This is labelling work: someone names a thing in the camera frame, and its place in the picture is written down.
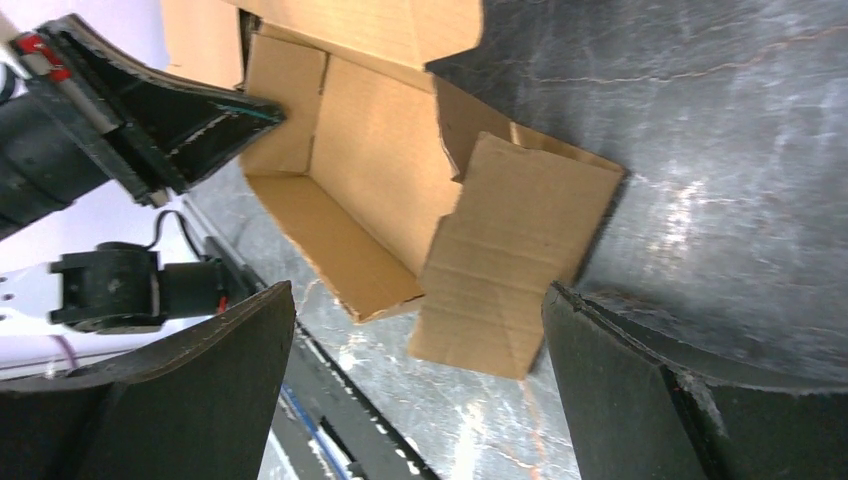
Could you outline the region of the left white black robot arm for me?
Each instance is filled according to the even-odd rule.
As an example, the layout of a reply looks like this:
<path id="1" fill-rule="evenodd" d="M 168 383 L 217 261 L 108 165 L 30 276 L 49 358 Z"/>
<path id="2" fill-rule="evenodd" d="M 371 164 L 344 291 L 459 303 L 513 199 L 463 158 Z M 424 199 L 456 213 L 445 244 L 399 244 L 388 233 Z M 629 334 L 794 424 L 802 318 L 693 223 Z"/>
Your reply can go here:
<path id="1" fill-rule="evenodd" d="M 146 66 L 69 14 L 1 25 L 1 234 L 10 237 L 114 181 L 158 211 L 285 120 L 271 100 Z M 140 334 L 220 314 L 256 275 L 214 240 L 162 264 L 153 244 L 106 242 L 1 277 L 1 317 L 79 333 Z"/>

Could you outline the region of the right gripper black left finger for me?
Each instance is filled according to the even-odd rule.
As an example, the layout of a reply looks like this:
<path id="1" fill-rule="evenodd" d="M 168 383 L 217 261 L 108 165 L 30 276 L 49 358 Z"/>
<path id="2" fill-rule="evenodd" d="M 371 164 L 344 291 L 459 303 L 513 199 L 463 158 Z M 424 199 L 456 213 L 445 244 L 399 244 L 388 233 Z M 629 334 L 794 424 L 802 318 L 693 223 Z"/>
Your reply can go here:
<path id="1" fill-rule="evenodd" d="M 124 355 L 1 384 L 5 479 L 254 479 L 290 349 L 291 284 Z"/>

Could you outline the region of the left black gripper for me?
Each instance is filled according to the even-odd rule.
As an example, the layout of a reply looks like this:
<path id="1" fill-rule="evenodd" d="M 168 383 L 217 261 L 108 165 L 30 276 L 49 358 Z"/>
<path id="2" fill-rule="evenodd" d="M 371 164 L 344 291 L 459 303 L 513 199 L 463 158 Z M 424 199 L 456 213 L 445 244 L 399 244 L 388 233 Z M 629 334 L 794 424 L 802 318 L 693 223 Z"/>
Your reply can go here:
<path id="1" fill-rule="evenodd" d="M 1 236 L 112 181 L 182 194 L 285 120 L 275 101 L 149 67 L 80 16 L 2 41 Z"/>

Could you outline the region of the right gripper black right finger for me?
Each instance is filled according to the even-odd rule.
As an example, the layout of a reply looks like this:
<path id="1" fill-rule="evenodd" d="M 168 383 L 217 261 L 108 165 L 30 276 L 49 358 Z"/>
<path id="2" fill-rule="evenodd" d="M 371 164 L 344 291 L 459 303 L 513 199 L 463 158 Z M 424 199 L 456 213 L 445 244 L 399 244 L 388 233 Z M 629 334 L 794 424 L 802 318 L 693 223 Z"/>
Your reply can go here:
<path id="1" fill-rule="evenodd" d="M 585 479 L 843 479 L 847 383 L 740 362 L 553 282 L 542 320 Z"/>

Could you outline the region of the brown cardboard box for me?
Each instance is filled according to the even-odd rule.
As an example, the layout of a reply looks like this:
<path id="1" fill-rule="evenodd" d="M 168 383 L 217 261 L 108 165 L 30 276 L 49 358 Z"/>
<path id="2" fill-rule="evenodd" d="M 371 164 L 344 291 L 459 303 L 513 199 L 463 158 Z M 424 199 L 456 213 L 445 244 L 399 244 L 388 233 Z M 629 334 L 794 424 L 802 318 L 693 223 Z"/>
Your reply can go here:
<path id="1" fill-rule="evenodd" d="M 165 1 L 169 71 L 284 109 L 240 156 L 280 230 L 358 324 L 409 310 L 411 356 L 522 379 L 621 166 L 432 74 L 478 1 Z"/>

